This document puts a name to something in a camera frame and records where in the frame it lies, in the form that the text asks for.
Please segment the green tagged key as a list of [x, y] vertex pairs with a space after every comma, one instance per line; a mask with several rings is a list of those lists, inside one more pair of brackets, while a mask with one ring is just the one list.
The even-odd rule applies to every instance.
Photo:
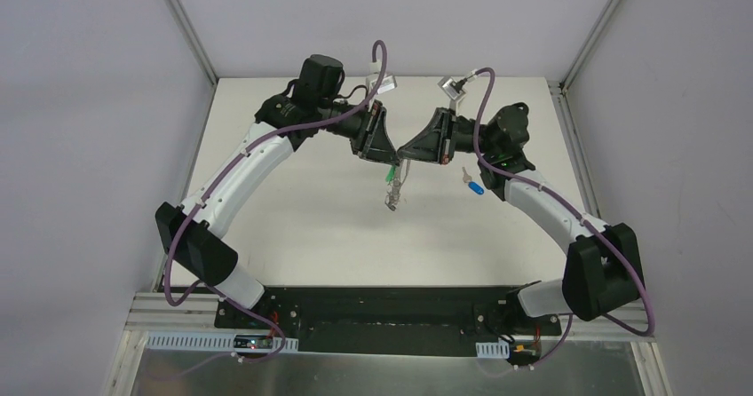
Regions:
[[385, 179], [384, 179], [384, 181], [385, 181], [386, 183], [391, 183], [391, 182], [392, 182], [392, 180], [394, 179], [394, 174], [395, 174], [395, 171], [396, 171], [396, 166], [395, 166], [395, 165], [393, 165], [393, 166], [392, 166], [392, 167], [391, 167], [391, 168], [389, 169], [389, 171], [388, 171], [388, 173], [387, 173], [387, 175], [386, 175], [386, 177], [385, 177]]

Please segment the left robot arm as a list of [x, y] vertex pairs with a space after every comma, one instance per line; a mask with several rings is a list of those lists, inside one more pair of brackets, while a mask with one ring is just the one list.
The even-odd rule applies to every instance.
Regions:
[[226, 233], [261, 183], [319, 131], [349, 139], [354, 153], [369, 161], [398, 164], [390, 142], [368, 141], [382, 109], [377, 96], [385, 92], [389, 79], [387, 52], [377, 42], [365, 97], [351, 104], [340, 93], [343, 63], [311, 55], [283, 92], [263, 101], [242, 141], [205, 183], [180, 204], [164, 202], [158, 207], [155, 221], [166, 255], [163, 294], [169, 305], [178, 306], [187, 298], [173, 294], [173, 268], [179, 265], [194, 277], [190, 290], [204, 285], [234, 301], [237, 317], [248, 328], [260, 329], [269, 322], [271, 306], [261, 298], [266, 287], [225, 243]]

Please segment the keyring with keys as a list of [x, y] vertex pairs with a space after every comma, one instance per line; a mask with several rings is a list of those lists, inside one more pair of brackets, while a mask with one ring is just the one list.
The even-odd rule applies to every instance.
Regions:
[[394, 179], [391, 183], [387, 183], [388, 188], [386, 191], [386, 197], [384, 200], [385, 206], [390, 211], [396, 211], [398, 208], [398, 205], [400, 203], [400, 194], [402, 186], [406, 183], [409, 170], [410, 170], [410, 160], [409, 159], [403, 159], [400, 161], [399, 165], [396, 166], [396, 171], [394, 174]]

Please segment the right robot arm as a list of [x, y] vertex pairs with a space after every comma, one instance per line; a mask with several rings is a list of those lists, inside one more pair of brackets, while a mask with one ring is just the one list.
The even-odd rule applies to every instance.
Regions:
[[513, 292], [503, 318], [518, 334], [545, 315], [571, 313], [592, 321], [646, 297], [634, 231], [580, 212], [526, 158], [528, 113], [526, 104], [515, 103], [480, 124], [439, 107], [430, 123], [398, 150], [402, 159], [437, 164], [449, 163], [460, 152], [477, 154], [483, 186], [525, 213], [563, 250], [562, 278]]

